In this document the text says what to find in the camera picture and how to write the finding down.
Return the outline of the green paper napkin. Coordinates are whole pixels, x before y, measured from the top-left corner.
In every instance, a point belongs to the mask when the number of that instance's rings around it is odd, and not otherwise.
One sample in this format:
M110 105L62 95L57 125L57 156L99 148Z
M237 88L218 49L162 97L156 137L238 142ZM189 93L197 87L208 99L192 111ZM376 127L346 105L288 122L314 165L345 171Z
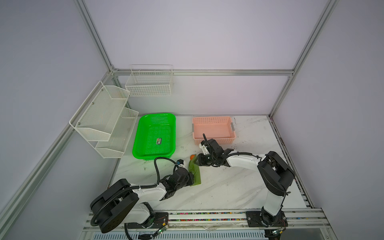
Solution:
M194 184L192 186L201 184L201 172L198 165L196 165L195 161L197 160L197 155L193 160L189 161L189 172L194 175Z

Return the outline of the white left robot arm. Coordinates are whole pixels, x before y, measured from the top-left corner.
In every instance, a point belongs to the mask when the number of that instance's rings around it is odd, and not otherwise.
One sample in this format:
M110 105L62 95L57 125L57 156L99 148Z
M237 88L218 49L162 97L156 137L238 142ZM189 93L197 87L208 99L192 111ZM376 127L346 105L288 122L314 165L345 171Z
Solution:
M174 166L171 175L161 178L157 160L167 160ZM176 191L196 183L196 176L184 166L184 161L173 161L159 157L154 160L157 180L151 185L132 185L121 179L95 198L90 208L93 213L90 225L99 227L103 234L119 226L128 215L134 223L143 224L151 216L150 202L164 201L173 197Z

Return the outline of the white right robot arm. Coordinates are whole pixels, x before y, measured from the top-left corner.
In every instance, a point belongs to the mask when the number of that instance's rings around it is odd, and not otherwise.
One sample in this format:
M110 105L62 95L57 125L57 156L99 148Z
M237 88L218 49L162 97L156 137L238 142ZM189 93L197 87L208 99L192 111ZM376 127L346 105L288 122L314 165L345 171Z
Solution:
M239 167L260 173L268 189L265 203L260 211L255 211L255 217L250 214L251 221L256 226L275 227L286 225L283 203L290 194L289 187L295 180L294 170L274 151L265 155L256 155L248 152L235 152L233 149L223 149L216 140L203 140L199 144L202 152L192 156L188 169L194 175L194 183L201 183L200 167Z

